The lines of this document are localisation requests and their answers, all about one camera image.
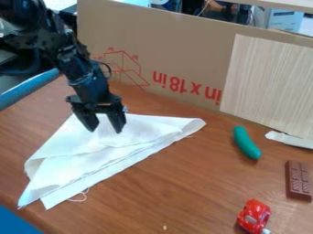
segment red toy car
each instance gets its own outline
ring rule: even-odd
[[[247,201],[243,211],[240,212],[237,223],[248,233],[267,234],[270,231],[265,229],[265,226],[270,215],[270,207],[255,199],[251,199]]]

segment brown table surface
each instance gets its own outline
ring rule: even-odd
[[[114,84],[129,112],[199,117],[207,125],[122,173],[93,186],[82,203],[46,211],[40,201],[16,210],[28,183],[24,162],[70,116],[64,78],[0,114],[0,202],[46,233],[243,233],[237,214],[249,198],[272,209],[273,233],[313,233],[313,204],[286,198],[286,160],[308,162],[311,151],[269,141],[263,126],[207,112],[136,88]],[[258,163],[232,141],[243,124],[263,151]]]

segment black robotic arm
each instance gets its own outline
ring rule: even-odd
[[[89,131],[99,125],[96,113],[106,113],[116,132],[122,131],[126,119],[121,98],[109,91],[99,63],[42,0],[0,0],[0,48],[31,49],[63,72],[77,94],[66,101]],[[1,73],[12,70],[0,67]]]

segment folded white towel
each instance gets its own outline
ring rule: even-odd
[[[88,132],[72,115],[25,163],[30,182],[18,206],[41,199],[46,209],[195,133],[201,119],[126,114],[115,133],[106,115]]]

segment green toy cucumber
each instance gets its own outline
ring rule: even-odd
[[[251,159],[259,159],[261,157],[261,150],[251,140],[244,127],[235,126],[232,130],[232,134],[234,141],[247,157]]]

